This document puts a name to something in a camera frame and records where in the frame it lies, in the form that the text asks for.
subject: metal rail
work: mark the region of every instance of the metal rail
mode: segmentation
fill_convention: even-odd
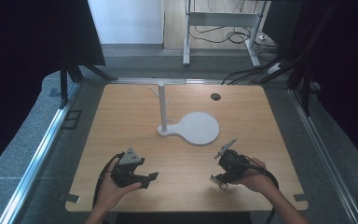
[[[78,83],[72,84],[71,90],[69,92],[69,99],[73,99],[74,95],[78,90]],[[52,122],[48,126],[48,130],[46,131],[42,141],[39,144],[31,162],[29,163],[24,175],[21,178],[19,185],[11,196],[10,201],[7,204],[7,207],[0,217],[1,223],[13,223],[17,217],[17,214],[20,212],[22,205],[24,204],[26,197],[34,184],[37,173],[40,170],[48,152],[50,150],[50,146],[52,145],[55,137],[58,134],[58,130],[60,129],[63,120],[72,104],[72,100],[69,100],[68,105],[63,109],[59,109]]]
[[[344,207],[348,217],[351,220],[351,223],[358,224],[358,208],[356,202],[351,196],[350,191],[348,190],[341,173],[338,171],[336,165],[328,153],[326,146],[318,134],[313,122],[309,116],[305,113],[301,106],[301,100],[298,94],[289,89],[289,94],[293,100],[293,103],[296,106],[296,110],[298,115],[301,117],[304,126],[307,129],[308,134],[310,135],[310,139],[315,146],[315,149],[321,159],[322,164],[324,165],[324,169],[327,172],[327,175],[330,177],[330,180],[333,184],[334,189],[338,195],[338,198],[341,200],[342,206]]]

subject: desk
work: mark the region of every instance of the desk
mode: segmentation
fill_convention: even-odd
[[[226,26],[226,27],[248,27],[258,31],[267,1],[257,14],[248,13],[212,13],[212,12],[191,12],[191,0],[186,0],[186,35],[183,45],[183,65],[190,65],[190,26]],[[245,41],[249,56],[254,67],[259,67],[260,62],[255,54],[254,43],[257,32],[252,32],[250,39]]]
[[[133,147],[145,158],[137,175],[159,172],[148,189],[126,195],[114,208],[117,212],[228,212],[270,210],[270,203],[244,186],[221,190],[209,180],[223,173],[213,157],[222,145],[237,137],[231,147],[240,154],[267,163],[277,177],[282,193],[299,210],[306,201],[296,171],[269,107],[257,86],[166,85],[169,119],[179,120],[193,111],[205,111],[219,122],[219,136],[206,147],[193,147],[179,137],[161,137],[158,98],[150,90],[157,85],[107,85],[89,131],[70,193],[78,203],[66,203],[69,211],[89,211],[99,173],[114,155]],[[221,95],[219,101],[211,98]]]

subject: metal frame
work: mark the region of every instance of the metal frame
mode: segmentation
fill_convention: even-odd
[[[356,202],[354,201],[351,193],[349,192],[341,174],[339,173],[336,165],[328,153],[324,142],[321,136],[318,134],[315,126],[313,125],[312,119],[307,113],[303,110],[301,106],[300,96],[296,91],[289,89],[289,94],[293,100],[293,103],[296,106],[296,110],[301,120],[304,123],[305,128],[307,129],[310,139],[315,146],[315,149],[321,159],[324,169],[327,172],[327,175],[330,177],[330,180],[333,184],[334,189],[338,195],[338,198],[341,200],[341,203],[347,212],[348,217],[351,220],[351,223],[358,223],[358,208]]]
[[[263,19],[267,1],[263,2],[257,14],[240,13],[210,13],[210,12],[191,12],[191,0],[186,0],[186,35],[183,45],[183,65],[190,65],[190,26],[228,26],[228,27],[251,27],[254,31],[251,38],[245,41],[249,56],[254,67],[260,66],[257,55],[255,54],[254,44],[257,31]]]
[[[159,81],[163,80],[166,84],[177,84],[177,85],[187,85],[187,84],[204,84],[204,85],[220,85],[220,80],[206,80],[206,79],[159,79],[159,78],[119,78],[118,80],[103,81],[103,83],[111,84],[157,84]],[[60,127],[62,126],[63,120],[72,105],[73,99],[76,95],[76,92],[79,88],[78,83],[74,83],[69,92],[69,101],[65,108],[59,109],[54,116],[48,130],[43,137],[34,157],[32,158],[30,164],[28,165],[27,170],[25,171],[20,184],[17,186],[14,191],[10,201],[7,204],[7,207],[0,218],[1,223],[14,223],[18,213],[20,212],[26,197],[31,190],[31,187],[36,179],[36,176],[48,155],[51,145],[55,137],[58,134]],[[312,123],[310,117],[303,111],[301,106],[301,101],[297,93],[293,90],[288,90],[289,95],[291,96],[293,103],[296,106],[296,110],[301,117],[304,126],[307,129],[307,132],[310,135],[312,143],[315,145],[315,148],[320,156],[321,162],[324,165],[324,168],[333,183],[333,186],[337,192],[338,198],[341,200],[341,203],[347,212],[348,217],[351,220],[351,223],[358,223],[358,208],[357,205],[351,196],[348,188],[346,187],[343,178],[339,171],[337,170],[334,162],[332,161],[328,151],[325,148],[322,138],[319,136],[315,126]]]
[[[79,84],[77,83],[72,85],[72,88],[69,92],[69,99],[74,98],[78,90],[78,86]],[[48,126],[48,130],[46,131],[45,136],[43,137],[39,147],[36,150],[36,153],[34,154],[24,175],[22,176],[19,185],[11,196],[11,199],[8,202],[4,213],[0,217],[0,223],[13,223],[15,221],[29,191],[31,190],[32,185],[34,184],[37,173],[39,172],[46,156],[48,155],[50,147],[58,134],[58,130],[60,129],[71,104],[72,101],[69,100],[66,107],[60,108],[56,112],[52,122]]]

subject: black curtain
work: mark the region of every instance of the black curtain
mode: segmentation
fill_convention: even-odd
[[[311,62],[319,100],[358,148],[358,1],[340,1]]]
[[[0,0],[0,155],[68,59],[104,65],[87,0]]]

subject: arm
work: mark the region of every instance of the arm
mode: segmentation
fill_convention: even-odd
[[[99,190],[97,202],[89,213],[86,224],[103,223],[107,213],[116,206],[116,204],[124,195],[141,187],[141,183],[135,183],[125,188],[120,188],[117,186],[113,179],[110,177],[110,173],[112,172],[116,163],[117,160],[112,161],[109,168],[107,169],[108,171],[103,177],[103,182]]]
[[[266,168],[266,164],[259,159],[252,158],[259,165]],[[261,193],[267,200],[274,206],[278,216],[285,224],[301,224],[309,223],[283,196],[280,190],[278,190],[272,181],[265,175],[262,175],[256,170],[249,169],[246,171],[245,176],[233,182],[232,184],[243,184],[248,189]]]

